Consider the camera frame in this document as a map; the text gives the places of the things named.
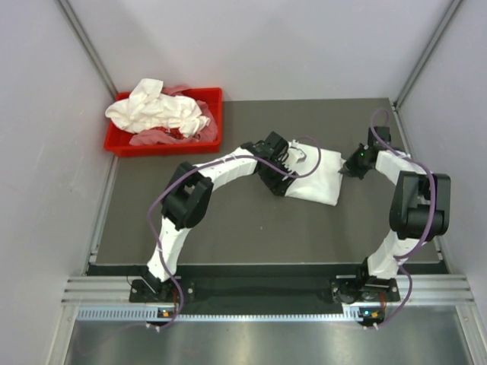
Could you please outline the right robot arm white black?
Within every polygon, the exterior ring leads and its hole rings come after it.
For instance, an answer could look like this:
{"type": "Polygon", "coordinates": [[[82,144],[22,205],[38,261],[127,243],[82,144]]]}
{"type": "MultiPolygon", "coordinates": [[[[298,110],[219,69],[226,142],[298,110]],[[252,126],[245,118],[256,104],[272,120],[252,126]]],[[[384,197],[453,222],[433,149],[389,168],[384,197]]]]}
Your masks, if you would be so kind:
{"type": "Polygon", "coordinates": [[[394,185],[390,231],[377,251],[358,267],[354,278],[339,280],[333,293],[342,303],[372,301],[390,293],[404,262],[449,227],[450,177],[432,173],[408,154],[392,148],[390,142],[389,128],[369,128],[367,144],[360,144],[339,171],[363,179],[375,170],[394,185]]]}

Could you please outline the white t shirt with print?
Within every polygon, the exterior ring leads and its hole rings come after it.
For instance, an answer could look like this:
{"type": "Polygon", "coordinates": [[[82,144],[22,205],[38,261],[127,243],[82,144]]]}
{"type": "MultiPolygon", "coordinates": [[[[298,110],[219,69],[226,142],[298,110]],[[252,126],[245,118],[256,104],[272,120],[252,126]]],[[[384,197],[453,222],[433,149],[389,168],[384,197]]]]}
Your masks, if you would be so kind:
{"type": "MultiPolygon", "coordinates": [[[[300,176],[309,173],[318,161],[318,149],[302,144],[307,159],[292,171],[300,176]]],[[[337,151],[320,149],[321,160],[317,169],[308,177],[296,179],[288,188],[285,197],[298,198],[325,205],[336,206],[339,200],[343,175],[339,173],[344,160],[337,151]]]]}

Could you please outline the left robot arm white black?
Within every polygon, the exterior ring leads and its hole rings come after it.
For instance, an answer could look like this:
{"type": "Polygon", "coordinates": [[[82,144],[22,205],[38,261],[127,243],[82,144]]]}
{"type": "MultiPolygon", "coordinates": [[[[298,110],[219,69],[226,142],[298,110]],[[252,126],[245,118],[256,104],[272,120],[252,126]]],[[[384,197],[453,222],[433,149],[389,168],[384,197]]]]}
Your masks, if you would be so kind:
{"type": "Polygon", "coordinates": [[[246,142],[233,152],[209,163],[181,163],[167,188],[158,199],[161,203],[161,228],[151,228],[156,238],[153,256],[144,275],[146,292],[156,301],[172,294],[172,283],[182,245],[191,229],[204,218],[212,193],[241,177],[258,174],[273,192],[282,193],[294,182],[285,161],[289,143],[271,132],[257,143],[246,142]]]}

